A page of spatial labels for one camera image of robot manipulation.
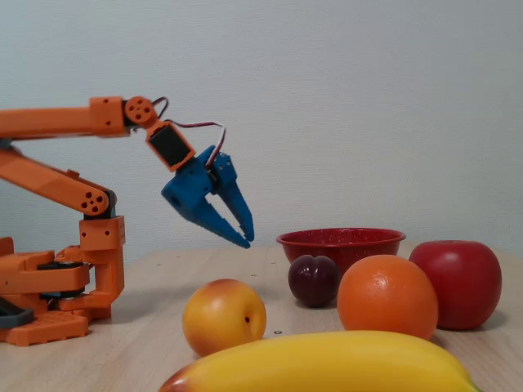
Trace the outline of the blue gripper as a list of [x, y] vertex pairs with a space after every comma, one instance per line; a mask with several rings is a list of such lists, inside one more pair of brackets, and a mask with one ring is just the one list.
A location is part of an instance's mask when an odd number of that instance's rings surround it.
[[[163, 187], [161, 194], [186, 220], [242, 248], [250, 248], [254, 240], [253, 216], [237, 185], [236, 171], [230, 155], [219, 153], [213, 160], [211, 173], [216, 182], [212, 187], [205, 163], [213, 151], [211, 145], [197, 158], [192, 158], [176, 171]], [[217, 194], [229, 208], [243, 231], [240, 234], [207, 201], [211, 192]]]

